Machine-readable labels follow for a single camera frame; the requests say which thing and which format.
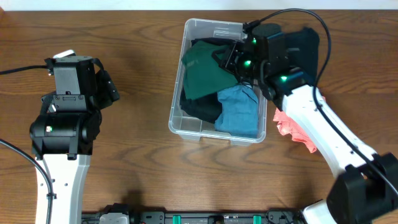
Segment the large black garment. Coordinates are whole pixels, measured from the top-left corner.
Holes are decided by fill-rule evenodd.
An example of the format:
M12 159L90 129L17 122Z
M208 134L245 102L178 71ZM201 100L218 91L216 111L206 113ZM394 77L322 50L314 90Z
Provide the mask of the large black garment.
M204 39L194 39L191 41L192 46L200 40L213 45L229 45L234 42L230 39L218 39L210 37ZM181 109L190 116L196 117L208 123L214 123L222 112L222 105L218 101L217 93L218 92L206 95L196 100L188 100L185 96L185 91L183 88L182 93L180 94Z

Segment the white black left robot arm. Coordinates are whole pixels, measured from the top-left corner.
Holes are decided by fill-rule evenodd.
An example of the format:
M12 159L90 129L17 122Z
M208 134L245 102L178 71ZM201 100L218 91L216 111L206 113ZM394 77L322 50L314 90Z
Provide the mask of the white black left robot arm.
M80 223L101 110L119 100L119 93L97 58L67 50L45 63L55 77L55 91L41 98L40 113L30 126L39 165L35 222Z

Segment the blue cloth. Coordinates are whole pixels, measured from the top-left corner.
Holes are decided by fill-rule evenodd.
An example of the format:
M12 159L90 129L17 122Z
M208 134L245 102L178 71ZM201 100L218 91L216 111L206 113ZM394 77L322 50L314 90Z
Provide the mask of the blue cloth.
M215 121L215 129L232 136L254 138L258 132L259 100L248 85L235 85L217 93L222 112Z

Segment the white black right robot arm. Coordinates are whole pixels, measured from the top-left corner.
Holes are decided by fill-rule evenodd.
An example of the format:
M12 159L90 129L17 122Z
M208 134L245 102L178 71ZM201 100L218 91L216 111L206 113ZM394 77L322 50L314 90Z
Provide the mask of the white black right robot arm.
M335 177L327 198L302 210L304 223L371 223L397 209L397 158L358 139L322 98L318 34L285 34L277 24L243 26L244 40L212 53L238 80L256 82L265 98L294 120Z

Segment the dark green camisole top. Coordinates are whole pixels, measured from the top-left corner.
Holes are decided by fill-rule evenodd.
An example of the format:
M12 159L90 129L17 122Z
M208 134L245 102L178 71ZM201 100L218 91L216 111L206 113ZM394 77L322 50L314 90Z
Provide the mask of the dark green camisole top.
M213 45L200 40L187 50L181 61L185 67L183 88L188 100L196 100L237 84L235 76L220 68L211 56L214 51L222 50L218 54L221 58L227 48L227 45Z

